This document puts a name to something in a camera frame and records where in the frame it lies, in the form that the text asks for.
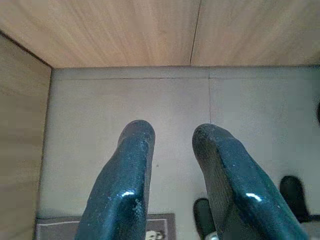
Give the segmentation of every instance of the floor tile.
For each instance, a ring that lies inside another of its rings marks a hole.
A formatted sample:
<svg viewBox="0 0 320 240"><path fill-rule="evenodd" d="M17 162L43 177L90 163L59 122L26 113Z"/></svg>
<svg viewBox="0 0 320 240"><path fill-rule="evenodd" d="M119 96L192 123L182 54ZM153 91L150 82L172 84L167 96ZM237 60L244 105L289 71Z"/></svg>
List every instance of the floor tile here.
<svg viewBox="0 0 320 240"><path fill-rule="evenodd" d="M173 79L208 78L207 67L146 66L146 67L101 67L63 68L53 71L54 79Z"/></svg>
<svg viewBox="0 0 320 240"><path fill-rule="evenodd" d="M149 213L175 213L177 239L198 239L192 208L207 194L192 135L209 102L208 78L54 80L38 216L81 215L122 129L144 119L156 133Z"/></svg>
<svg viewBox="0 0 320 240"><path fill-rule="evenodd" d="M224 68L210 73L211 122L229 130L271 177L303 180L320 213L320 72L316 68Z"/></svg>

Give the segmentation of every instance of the doormat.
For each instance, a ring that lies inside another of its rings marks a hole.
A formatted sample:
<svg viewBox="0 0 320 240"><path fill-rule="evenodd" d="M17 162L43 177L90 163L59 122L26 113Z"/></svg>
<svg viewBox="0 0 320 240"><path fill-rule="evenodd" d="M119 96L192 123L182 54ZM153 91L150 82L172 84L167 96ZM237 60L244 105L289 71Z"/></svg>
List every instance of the doormat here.
<svg viewBox="0 0 320 240"><path fill-rule="evenodd" d="M36 220L36 240L74 240L80 216ZM145 240L176 240L174 213L148 214Z"/></svg>

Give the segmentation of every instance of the wood grain surface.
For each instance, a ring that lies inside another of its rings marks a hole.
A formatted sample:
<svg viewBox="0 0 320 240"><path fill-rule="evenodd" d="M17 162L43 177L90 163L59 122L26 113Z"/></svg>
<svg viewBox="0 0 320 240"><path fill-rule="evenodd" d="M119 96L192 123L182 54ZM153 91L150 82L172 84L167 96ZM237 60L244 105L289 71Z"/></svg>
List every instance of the wood grain surface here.
<svg viewBox="0 0 320 240"><path fill-rule="evenodd" d="M200 0L3 0L0 29L54 68L189 65Z"/></svg>
<svg viewBox="0 0 320 240"><path fill-rule="evenodd" d="M202 0L191 64L319 64L319 12L319 0Z"/></svg>
<svg viewBox="0 0 320 240"><path fill-rule="evenodd" d="M51 69L0 35L0 239L31 240Z"/></svg>

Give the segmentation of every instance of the tile grout line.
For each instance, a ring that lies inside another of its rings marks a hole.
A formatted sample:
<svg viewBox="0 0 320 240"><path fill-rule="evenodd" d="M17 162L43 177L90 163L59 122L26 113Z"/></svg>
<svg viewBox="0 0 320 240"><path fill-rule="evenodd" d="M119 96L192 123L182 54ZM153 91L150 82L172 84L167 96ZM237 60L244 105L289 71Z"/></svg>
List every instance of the tile grout line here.
<svg viewBox="0 0 320 240"><path fill-rule="evenodd" d="M114 78L53 78L55 81L91 81L91 80L189 80L207 79L207 76L186 76L186 77L114 77Z"/></svg>
<svg viewBox="0 0 320 240"><path fill-rule="evenodd" d="M210 71L208 73L208 89L209 89L209 120L210 124L212 124L212 119L211 119L211 87L210 87Z"/></svg>

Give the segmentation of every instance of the black shoe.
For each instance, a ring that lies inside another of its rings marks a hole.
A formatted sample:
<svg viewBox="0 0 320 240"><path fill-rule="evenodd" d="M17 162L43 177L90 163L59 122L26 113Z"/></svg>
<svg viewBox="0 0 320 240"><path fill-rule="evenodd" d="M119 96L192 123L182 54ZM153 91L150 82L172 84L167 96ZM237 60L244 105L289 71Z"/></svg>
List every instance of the black shoe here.
<svg viewBox="0 0 320 240"><path fill-rule="evenodd" d="M205 239L207 235L216 231L208 199L199 198L194 202L193 216L196 230L202 240Z"/></svg>
<svg viewBox="0 0 320 240"><path fill-rule="evenodd" d="M280 183L280 193L300 223L309 217L306 207L304 188L295 176L285 176Z"/></svg>

